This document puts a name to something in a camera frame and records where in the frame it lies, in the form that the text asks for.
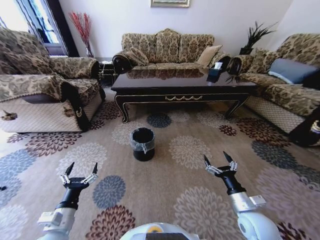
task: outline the gray pillow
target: gray pillow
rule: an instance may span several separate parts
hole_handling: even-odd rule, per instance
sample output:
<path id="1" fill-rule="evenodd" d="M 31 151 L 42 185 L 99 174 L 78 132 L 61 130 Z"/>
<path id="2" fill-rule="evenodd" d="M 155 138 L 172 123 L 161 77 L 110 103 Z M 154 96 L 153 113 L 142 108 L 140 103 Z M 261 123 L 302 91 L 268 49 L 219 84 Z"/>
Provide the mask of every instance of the gray pillow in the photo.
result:
<path id="1" fill-rule="evenodd" d="M 317 67 L 307 65 L 290 59 L 276 59 L 268 74 L 282 79 L 288 84 L 301 84 L 304 78 L 317 71 Z"/>

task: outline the vase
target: vase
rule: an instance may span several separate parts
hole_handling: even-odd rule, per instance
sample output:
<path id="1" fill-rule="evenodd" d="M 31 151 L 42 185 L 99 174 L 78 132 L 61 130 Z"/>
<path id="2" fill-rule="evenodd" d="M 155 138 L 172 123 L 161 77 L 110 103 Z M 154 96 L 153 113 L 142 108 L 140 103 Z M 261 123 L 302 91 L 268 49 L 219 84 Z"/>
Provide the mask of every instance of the vase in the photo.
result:
<path id="1" fill-rule="evenodd" d="M 86 50 L 86 56 L 88 58 L 94 58 L 94 55 L 92 54 L 90 43 L 85 43 L 85 50 Z"/>
<path id="2" fill-rule="evenodd" d="M 240 55 L 249 55 L 252 52 L 253 48 L 242 47 L 240 50 Z"/>

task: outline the side table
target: side table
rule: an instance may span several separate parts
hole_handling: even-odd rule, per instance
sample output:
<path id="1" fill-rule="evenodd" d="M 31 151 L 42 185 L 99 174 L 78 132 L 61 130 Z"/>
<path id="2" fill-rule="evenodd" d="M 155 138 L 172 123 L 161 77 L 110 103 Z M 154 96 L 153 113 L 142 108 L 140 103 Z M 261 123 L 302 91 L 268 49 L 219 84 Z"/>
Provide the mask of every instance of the side table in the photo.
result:
<path id="1" fill-rule="evenodd" d="M 96 59 L 99 61 L 99 78 L 102 87 L 111 87 L 118 77 L 112 57 L 96 57 Z"/>

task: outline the wooden table leg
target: wooden table leg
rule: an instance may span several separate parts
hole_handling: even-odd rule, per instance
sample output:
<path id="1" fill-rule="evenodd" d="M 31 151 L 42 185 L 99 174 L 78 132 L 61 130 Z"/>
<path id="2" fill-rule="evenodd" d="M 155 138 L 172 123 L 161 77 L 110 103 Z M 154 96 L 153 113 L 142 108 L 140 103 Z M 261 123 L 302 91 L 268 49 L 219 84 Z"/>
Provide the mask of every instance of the wooden table leg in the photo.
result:
<path id="1" fill-rule="evenodd" d="M 234 112 L 240 108 L 249 98 L 250 95 L 244 97 L 243 99 L 240 100 L 236 100 L 235 103 L 229 108 L 229 110 L 225 113 L 224 117 L 226 119 L 229 119 L 232 117 L 232 115 L 234 114 Z"/>
<path id="2" fill-rule="evenodd" d="M 122 122 L 124 124 L 126 124 L 129 120 L 129 114 L 128 114 L 128 110 L 125 106 L 126 104 L 126 99 L 124 96 L 121 95 L 116 95 L 114 97 L 114 101 L 116 103 L 116 105 L 118 106 L 118 108 L 120 109 L 121 113 L 122 113 Z"/>

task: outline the picture frame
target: picture frame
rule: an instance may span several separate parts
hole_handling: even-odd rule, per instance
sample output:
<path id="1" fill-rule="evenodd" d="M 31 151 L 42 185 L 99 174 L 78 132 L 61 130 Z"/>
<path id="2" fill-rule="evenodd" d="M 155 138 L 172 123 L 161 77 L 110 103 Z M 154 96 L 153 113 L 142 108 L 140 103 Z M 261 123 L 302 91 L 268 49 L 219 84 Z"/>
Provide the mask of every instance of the picture frame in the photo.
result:
<path id="1" fill-rule="evenodd" d="M 190 0 L 150 0 L 150 7 L 160 8 L 188 8 Z"/>

